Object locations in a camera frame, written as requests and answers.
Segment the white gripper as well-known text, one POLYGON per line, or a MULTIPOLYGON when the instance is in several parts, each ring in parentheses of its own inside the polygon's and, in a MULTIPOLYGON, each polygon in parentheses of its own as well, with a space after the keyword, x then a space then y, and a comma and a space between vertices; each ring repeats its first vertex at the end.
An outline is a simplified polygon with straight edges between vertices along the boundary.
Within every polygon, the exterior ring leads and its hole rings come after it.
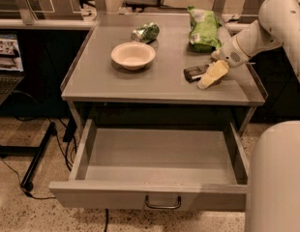
POLYGON ((212 52, 211 58, 216 62, 213 62, 206 73, 201 76, 200 81, 197 83, 199 89, 207 89, 221 79, 228 73, 229 66, 236 68, 249 61, 249 57, 239 46, 236 37, 228 39, 220 49, 212 52))

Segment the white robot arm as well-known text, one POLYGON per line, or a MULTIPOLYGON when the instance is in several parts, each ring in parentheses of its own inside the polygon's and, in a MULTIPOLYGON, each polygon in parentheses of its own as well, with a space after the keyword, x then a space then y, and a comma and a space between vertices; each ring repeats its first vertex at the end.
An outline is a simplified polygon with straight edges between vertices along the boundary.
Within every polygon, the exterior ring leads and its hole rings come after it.
MULTIPOLYGON (((225 42, 212 57, 201 80, 206 89, 229 68, 248 62, 259 52, 282 47, 289 63, 261 61, 258 72, 282 105, 295 105, 300 88, 300 5, 297 0, 264 0, 258 20, 225 42)), ((270 127, 251 155, 245 232, 300 232, 300 121, 270 127)))

